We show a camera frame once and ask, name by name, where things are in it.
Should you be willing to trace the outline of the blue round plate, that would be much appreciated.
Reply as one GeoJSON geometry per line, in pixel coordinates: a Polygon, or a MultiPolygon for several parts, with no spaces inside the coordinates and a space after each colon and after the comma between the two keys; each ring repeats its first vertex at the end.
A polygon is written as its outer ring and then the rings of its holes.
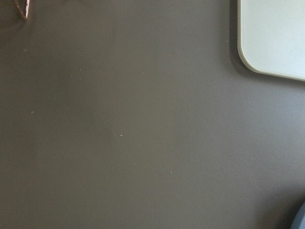
{"type": "Polygon", "coordinates": [[[298,210],[290,229],[305,229],[305,203],[298,210]]]}

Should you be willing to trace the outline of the cream rectangular tray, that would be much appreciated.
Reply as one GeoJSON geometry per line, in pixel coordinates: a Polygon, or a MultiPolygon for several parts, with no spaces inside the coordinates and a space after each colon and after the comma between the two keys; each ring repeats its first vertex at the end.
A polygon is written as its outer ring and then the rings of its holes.
{"type": "Polygon", "coordinates": [[[237,48],[255,73],[304,81],[305,2],[237,1],[237,48]]]}

